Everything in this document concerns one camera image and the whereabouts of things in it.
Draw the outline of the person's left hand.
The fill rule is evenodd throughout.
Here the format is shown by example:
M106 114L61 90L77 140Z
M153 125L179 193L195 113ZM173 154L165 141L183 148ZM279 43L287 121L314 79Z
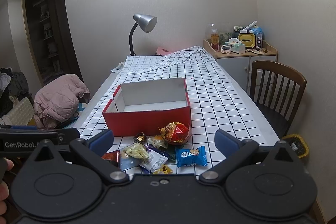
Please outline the person's left hand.
M4 169L4 173L8 170L11 170L14 166L14 163L6 158L1 158L1 169ZM5 203L5 199L9 196L9 188L7 184L3 181L3 178L1 178L1 223L6 223L3 215L5 214L7 210L7 206Z

